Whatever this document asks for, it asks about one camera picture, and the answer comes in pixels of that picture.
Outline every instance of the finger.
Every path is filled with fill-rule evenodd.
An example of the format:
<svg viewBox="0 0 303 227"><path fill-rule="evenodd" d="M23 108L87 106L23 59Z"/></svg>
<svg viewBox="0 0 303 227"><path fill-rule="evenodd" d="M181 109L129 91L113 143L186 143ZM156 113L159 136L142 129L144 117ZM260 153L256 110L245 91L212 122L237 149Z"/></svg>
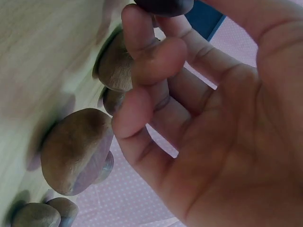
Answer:
<svg viewBox="0 0 303 227"><path fill-rule="evenodd" d="M302 8L287 0L203 0L203 2L238 23L258 44L265 33L303 18Z"/></svg>
<svg viewBox="0 0 303 227"><path fill-rule="evenodd" d="M153 190L159 192L173 158L151 139L145 128L152 112L147 91L134 88L126 93L121 108L113 117L112 128L126 160Z"/></svg>
<svg viewBox="0 0 303 227"><path fill-rule="evenodd" d="M169 93L192 116L202 113L208 98L214 92L196 75L183 68L176 76L168 79Z"/></svg>
<svg viewBox="0 0 303 227"><path fill-rule="evenodd" d="M170 97L167 78L176 75L183 68L187 55L186 45L178 38L169 38L161 43L153 42L152 19L138 6L126 7L122 20L126 47L135 57L133 87L144 86L148 91L154 108L151 126L178 148L191 115Z"/></svg>
<svg viewBox="0 0 303 227"><path fill-rule="evenodd" d="M233 67L240 62L210 45L195 31L185 16L164 18L157 21L168 37L179 37L187 44L188 63L214 84L219 85Z"/></svg>
<svg viewBox="0 0 303 227"><path fill-rule="evenodd" d="M132 69L134 87L145 86L151 96L154 107L151 126L177 149L191 115L170 97L166 79L183 68L186 56L184 48L179 39L167 39L141 54Z"/></svg>
<svg viewBox="0 0 303 227"><path fill-rule="evenodd" d="M159 43L156 39L152 18L137 5L127 5L122 11L125 45L133 59L149 47Z"/></svg>

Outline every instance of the light wooden surface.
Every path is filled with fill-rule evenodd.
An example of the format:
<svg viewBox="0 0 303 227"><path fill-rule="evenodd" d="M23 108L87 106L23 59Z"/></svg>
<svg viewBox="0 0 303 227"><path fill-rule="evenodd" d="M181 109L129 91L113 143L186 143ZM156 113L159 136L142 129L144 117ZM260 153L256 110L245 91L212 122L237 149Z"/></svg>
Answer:
<svg viewBox="0 0 303 227"><path fill-rule="evenodd" d="M0 0L0 226L50 189L34 162L48 127L97 107L92 68L128 2Z"/></svg>

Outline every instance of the pink fabric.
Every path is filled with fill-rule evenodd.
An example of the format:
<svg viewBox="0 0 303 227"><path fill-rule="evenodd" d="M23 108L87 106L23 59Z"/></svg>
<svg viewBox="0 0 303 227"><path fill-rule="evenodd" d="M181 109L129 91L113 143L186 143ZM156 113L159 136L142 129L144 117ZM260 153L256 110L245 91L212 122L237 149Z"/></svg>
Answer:
<svg viewBox="0 0 303 227"><path fill-rule="evenodd" d="M295 2L303 5L303 0ZM229 18L222 23L211 43L234 58L256 66L257 46ZM151 128L149 131L165 151L174 157L177 155L157 132ZM129 166L115 139L111 151L115 157L113 172L103 183L92 185L80 194L77 200L80 212L73 227L183 227Z"/></svg>

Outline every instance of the hand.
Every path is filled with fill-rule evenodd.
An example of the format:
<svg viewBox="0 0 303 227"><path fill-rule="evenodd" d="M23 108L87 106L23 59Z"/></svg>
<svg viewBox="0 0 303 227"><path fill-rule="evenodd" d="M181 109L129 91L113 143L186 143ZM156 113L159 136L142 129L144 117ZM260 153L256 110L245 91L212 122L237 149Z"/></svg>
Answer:
<svg viewBox="0 0 303 227"><path fill-rule="evenodd" d="M156 17L167 36L159 42L151 17L127 6L134 88L112 122L121 149L189 227L303 226L303 9L286 0L207 3L258 44L257 69L213 48L184 16Z"/></svg>

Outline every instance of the blue fabric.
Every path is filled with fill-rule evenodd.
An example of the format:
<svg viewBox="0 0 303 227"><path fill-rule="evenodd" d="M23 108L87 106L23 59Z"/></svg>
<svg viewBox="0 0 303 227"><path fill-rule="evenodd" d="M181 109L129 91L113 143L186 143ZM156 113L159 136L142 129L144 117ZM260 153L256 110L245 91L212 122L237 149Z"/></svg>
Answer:
<svg viewBox="0 0 303 227"><path fill-rule="evenodd" d="M195 1L193 9L185 16L191 26L208 41L225 19L222 13L200 1Z"/></svg>

